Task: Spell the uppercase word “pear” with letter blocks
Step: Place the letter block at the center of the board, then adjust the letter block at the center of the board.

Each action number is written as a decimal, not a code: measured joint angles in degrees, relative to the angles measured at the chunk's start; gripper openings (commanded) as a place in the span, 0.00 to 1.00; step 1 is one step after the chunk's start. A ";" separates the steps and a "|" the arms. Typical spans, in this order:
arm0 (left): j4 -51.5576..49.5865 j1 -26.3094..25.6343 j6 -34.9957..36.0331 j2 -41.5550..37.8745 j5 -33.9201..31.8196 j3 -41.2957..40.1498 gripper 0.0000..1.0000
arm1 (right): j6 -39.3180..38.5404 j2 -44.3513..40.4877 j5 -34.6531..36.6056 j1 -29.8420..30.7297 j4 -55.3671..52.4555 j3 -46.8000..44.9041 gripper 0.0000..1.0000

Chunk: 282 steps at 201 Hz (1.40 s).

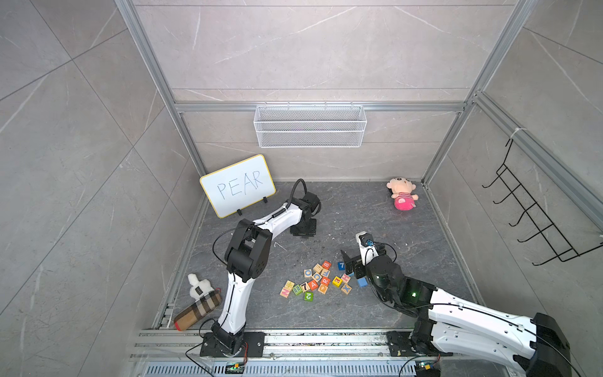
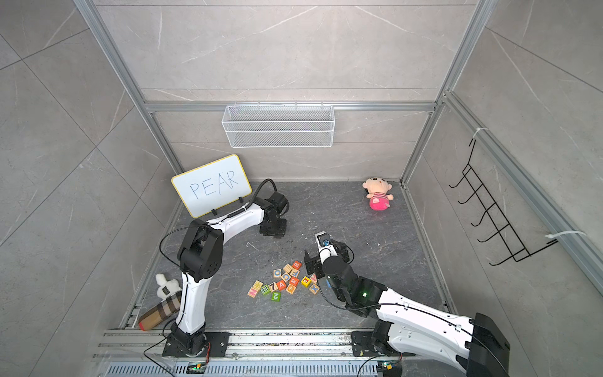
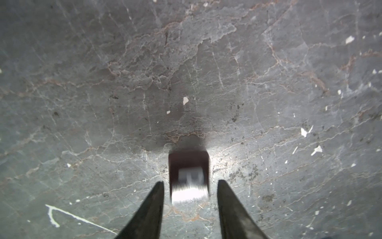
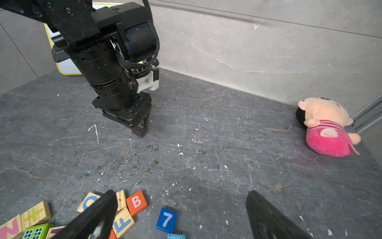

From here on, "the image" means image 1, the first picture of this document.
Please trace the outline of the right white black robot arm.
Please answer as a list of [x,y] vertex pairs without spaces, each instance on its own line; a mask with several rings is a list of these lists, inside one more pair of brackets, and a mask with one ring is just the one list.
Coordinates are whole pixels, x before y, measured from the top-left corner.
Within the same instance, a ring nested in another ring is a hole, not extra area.
[[573,376],[570,345],[556,320],[506,314],[459,298],[440,287],[407,276],[387,254],[386,243],[368,232],[355,236],[359,253],[342,254],[345,271],[366,280],[390,309],[415,319],[407,339],[389,332],[401,346],[425,356],[461,354],[491,361],[527,376]]

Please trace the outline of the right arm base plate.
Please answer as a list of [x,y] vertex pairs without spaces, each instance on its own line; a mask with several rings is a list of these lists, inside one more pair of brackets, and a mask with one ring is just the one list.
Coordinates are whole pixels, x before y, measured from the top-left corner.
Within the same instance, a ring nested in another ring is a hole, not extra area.
[[391,357],[450,357],[453,353],[445,353],[433,345],[431,337],[416,334],[413,331],[388,331],[386,345]]

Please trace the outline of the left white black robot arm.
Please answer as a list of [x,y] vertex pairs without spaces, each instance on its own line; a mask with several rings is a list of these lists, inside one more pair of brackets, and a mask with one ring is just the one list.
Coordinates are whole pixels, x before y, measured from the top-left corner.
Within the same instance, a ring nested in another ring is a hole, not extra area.
[[212,339],[221,353],[235,356],[243,349],[252,287],[268,265],[273,240],[285,231],[295,237],[315,236],[314,216],[321,208],[319,197],[311,193],[300,178],[293,184],[287,200],[276,210],[256,220],[244,218],[229,230],[232,238],[223,259],[228,286],[220,317],[211,326]]

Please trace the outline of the yellow E block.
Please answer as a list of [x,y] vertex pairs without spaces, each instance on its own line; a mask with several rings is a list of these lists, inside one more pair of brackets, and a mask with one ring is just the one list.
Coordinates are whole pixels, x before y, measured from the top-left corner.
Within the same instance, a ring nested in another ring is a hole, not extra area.
[[336,276],[336,277],[333,279],[332,284],[333,284],[334,286],[336,286],[336,287],[340,287],[340,286],[341,286],[341,284],[342,284],[342,282],[343,282],[342,278],[340,278],[339,276]]

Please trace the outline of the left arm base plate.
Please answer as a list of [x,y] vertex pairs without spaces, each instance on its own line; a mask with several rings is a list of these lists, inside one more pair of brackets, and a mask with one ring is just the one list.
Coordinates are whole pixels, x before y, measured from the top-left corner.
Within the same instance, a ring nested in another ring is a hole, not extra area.
[[201,343],[199,355],[213,358],[261,358],[265,348],[264,332],[245,331],[236,336],[216,336],[210,332]]

